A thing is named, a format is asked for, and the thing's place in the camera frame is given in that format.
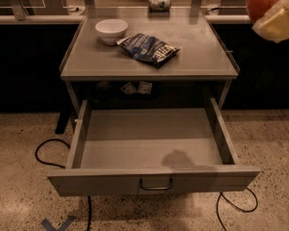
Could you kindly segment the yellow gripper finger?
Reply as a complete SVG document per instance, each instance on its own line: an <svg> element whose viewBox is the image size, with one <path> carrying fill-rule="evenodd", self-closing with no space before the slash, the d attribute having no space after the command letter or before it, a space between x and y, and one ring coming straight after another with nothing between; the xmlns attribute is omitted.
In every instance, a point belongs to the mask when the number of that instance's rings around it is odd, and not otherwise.
<svg viewBox="0 0 289 231"><path fill-rule="evenodd" d="M263 39L276 43L289 39L289 0L278 0L253 23L252 29Z"/></svg>

